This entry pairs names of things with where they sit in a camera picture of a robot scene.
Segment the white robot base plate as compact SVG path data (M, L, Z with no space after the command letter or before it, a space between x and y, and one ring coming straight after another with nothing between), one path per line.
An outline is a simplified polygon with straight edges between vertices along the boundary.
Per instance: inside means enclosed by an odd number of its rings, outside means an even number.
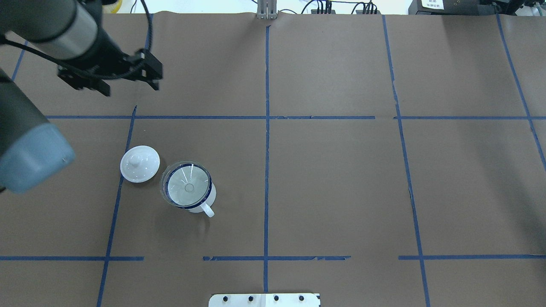
M320 307L315 293L237 293L212 295L209 307Z

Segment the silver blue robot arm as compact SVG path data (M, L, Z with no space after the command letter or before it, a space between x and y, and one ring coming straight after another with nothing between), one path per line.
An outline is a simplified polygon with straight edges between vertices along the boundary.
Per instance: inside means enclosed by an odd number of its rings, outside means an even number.
M163 65L152 54L153 17L141 1L146 42L124 52L103 25L104 6L113 0L3 0L1 46L14 47L50 63L59 81L81 91L111 95L110 81L128 80L160 89ZM70 165L74 149L33 99L66 102L46 89L54 81L29 72L20 85L18 69L1 70L1 192L24 194Z

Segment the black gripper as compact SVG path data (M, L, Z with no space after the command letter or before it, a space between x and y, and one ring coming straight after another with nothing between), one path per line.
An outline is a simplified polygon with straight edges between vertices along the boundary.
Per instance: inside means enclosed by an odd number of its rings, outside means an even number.
M126 54L117 47L93 47L76 58L60 60L57 76L73 89L90 89L109 97L107 81L140 81L135 53ZM144 76L141 82L146 82L154 91L160 89L160 77Z

